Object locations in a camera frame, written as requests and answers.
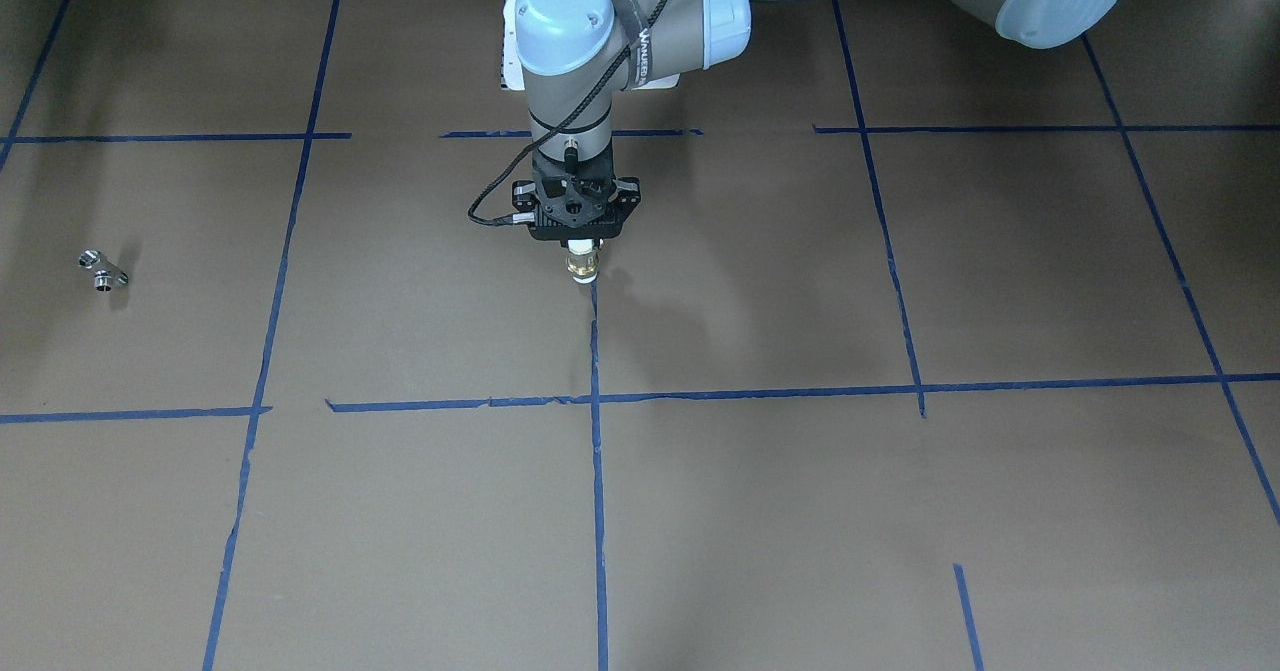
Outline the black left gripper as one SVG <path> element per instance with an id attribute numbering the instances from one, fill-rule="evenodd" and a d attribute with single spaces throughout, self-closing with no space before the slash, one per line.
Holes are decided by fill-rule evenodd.
<path id="1" fill-rule="evenodd" d="M 532 152 L 532 179 L 512 184 L 513 220 L 535 241 L 608 241 L 641 201 L 635 175 L 614 175 L 613 152 L 576 164 Z"/>

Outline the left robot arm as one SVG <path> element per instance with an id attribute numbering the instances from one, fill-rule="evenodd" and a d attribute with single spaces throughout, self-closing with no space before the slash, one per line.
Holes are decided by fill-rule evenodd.
<path id="1" fill-rule="evenodd" d="M 504 0 L 502 82 L 525 93 L 532 175 L 512 184 L 497 225 L 585 245 L 617 237 L 637 207 L 636 179 L 617 175 L 617 93 L 658 87 L 736 59 L 760 0 Z M 1010 41 L 1059 47 L 1119 0 L 947 0 Z"/>

